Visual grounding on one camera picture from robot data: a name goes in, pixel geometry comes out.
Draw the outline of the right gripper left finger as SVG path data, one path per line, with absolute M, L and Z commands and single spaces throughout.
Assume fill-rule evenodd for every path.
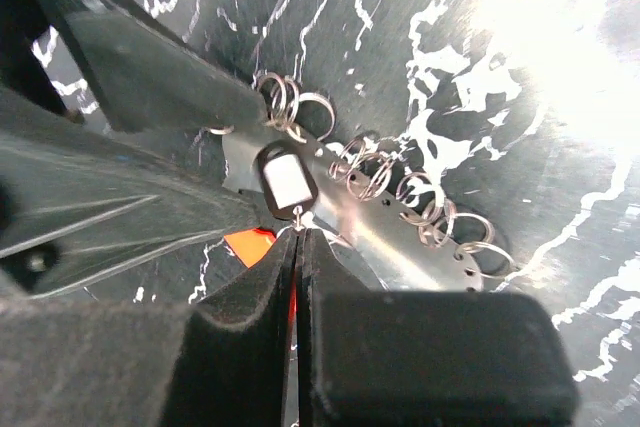
M 194 305 L 1 305 L 5 426 L 279 426 L 296 237 Z

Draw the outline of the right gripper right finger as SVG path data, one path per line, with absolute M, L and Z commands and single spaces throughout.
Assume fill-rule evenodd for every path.
M 532 297 L 374 291 L 309 230 L 297 313 L 303 426 L 570 426 L 579 409 L 560 336 Z

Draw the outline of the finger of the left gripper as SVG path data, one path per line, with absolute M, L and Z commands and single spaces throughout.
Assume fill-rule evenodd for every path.
M 49 297 L 258 224 L 254 204 L 1 93 L 1 293 Z
M 134 0 L 36 0 L 113 129 L 241 127 L 263 98 L 200 58 Z

